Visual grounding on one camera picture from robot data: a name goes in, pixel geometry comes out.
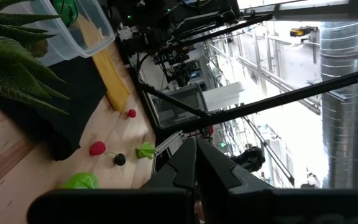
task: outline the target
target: toy fruit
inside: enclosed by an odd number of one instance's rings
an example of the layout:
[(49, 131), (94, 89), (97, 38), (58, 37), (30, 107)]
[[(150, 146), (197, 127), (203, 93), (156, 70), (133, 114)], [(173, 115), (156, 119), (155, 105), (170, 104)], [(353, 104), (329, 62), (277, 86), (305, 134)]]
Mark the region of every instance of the toy fruit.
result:
[(117, 154), (113, 160), (114, 164), (118, 166), (123, 166), (125, 164), (125, 161), (126, 161), (125, 155), (122, 153)]
[(98, 178), (92, 173), (77, 173), (65, 185), (64, 189), (98, 189)]
[(127, 114), (128, 114), (128, 117), (135, 118), (136, 117), (136, 110), (130, 109)]
[(136, 149), (136, 155), (139, 159), (145, 157), (149, 159), (153, 159), (154, 152), (155, 152), (155, 148), (149, 142), (143, 143), (143, 145), (140, 148)]
[(102, 141), (97, 141), (93, 143), (91, 149), (89, 149), (89, 154), (91, 156), (98, 156), (103, 154), (106, 151), (106, 145)]

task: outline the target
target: plastic container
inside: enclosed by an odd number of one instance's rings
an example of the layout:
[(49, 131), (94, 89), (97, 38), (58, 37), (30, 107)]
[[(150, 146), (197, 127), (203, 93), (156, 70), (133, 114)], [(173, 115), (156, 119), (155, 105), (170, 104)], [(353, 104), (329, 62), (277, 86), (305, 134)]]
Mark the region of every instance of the plastic container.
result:
[[(48, 39), (48, 54), (39, 58), (46, 66), (56, 64), (64, 60), (70, 60), (77, 56), (90, 57), (100, 50), (106, 48), (114, 39), (114, 32), (109, 21), (103, 13), (97, 0), (75, 0), (79, 17), (82, 16), (91, 22), (97, 32), (90, 31), (96, 42), (86, 43), (84, 33), (79, 28), (78, 20), (67, 28), (61, 19), (29, 24), (29, 27), (48, 30), (49, 34), (57, 36)], [(49, 0), (35, 0), (32, 2), (21, 2), (9, 6), (3, 12), (14, 14), (53, 14), (57, 15), (55, 8)]]

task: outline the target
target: green object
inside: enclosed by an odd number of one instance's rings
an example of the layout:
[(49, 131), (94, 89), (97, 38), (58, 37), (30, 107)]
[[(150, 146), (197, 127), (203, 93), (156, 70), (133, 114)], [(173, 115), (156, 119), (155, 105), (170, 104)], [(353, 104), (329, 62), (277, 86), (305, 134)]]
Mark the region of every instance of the green object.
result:
[(149, 158), (153, 159), (153, 155), (155, 153), (155, 148), (149, 142), (143, 143), (143, 145), (136, 149), (136, 155), (139, 159), (141, 158)]
[(66, 27), (70, 27), (78, 18), (75, 0), (50, 0)]
[(98, 189), (98, 178), (92, 173), (75, 174), (65, 185), (64, 189)]
[[(0, 11), (23, 1), (26, 0), (0, 0)], [(22, 27), (59, 17), (0, 13), (0, 96), (67, 114), (43, 100), (53, 96), (68, 98), (49, 88), (42, 80), (65, 82), (35, 58), (47, 54), (47, 38), (54, 35), (46, 34), (47, 30)]]

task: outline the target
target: aloe plant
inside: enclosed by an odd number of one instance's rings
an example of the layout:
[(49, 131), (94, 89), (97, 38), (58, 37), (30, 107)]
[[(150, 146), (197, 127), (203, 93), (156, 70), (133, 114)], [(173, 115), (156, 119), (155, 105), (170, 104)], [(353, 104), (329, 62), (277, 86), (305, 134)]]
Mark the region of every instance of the aloe plant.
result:
[[(0, 11), (24, 1), (29, 0), (0, 0)], [(67, 114), (42, 100), (51, 97), (69, 100), (41, 81), (51, 79), (65, 83), (36, 59), (46, 55), (47, 38), (54, 35), (46, 34), (47, 30), (22, 27), (59, 17), (0, 13), (0, 96)]]

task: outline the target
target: silver duct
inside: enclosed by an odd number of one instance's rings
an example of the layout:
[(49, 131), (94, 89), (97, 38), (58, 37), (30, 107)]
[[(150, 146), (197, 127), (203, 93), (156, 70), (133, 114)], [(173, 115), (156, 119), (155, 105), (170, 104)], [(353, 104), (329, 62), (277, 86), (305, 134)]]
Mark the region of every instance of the silver duct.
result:
[[(321, 79), (358, 71), (358, 22), (322, 22)], [(324, 153), (329, 168), (323, 188), (358, 188), (358, 84), (321, 97)]]

